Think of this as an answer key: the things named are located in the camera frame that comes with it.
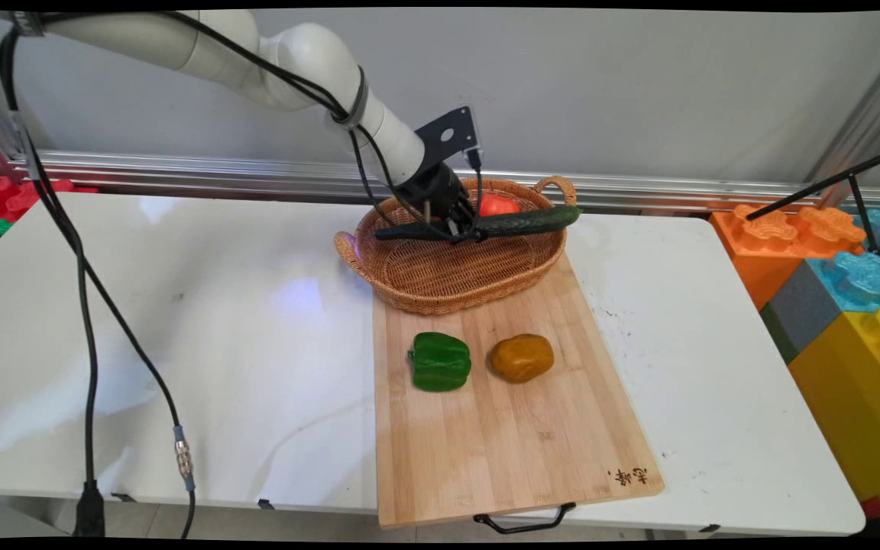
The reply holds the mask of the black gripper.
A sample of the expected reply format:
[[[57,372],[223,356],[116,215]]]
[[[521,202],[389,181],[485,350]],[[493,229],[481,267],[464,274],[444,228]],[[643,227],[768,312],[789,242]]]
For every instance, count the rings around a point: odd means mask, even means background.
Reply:
[[[400,185],[400,195],[420,212],[423,227],[450,230],[449,244],[478,243],[480,230],[468,189],[446,163],[438,163]]]

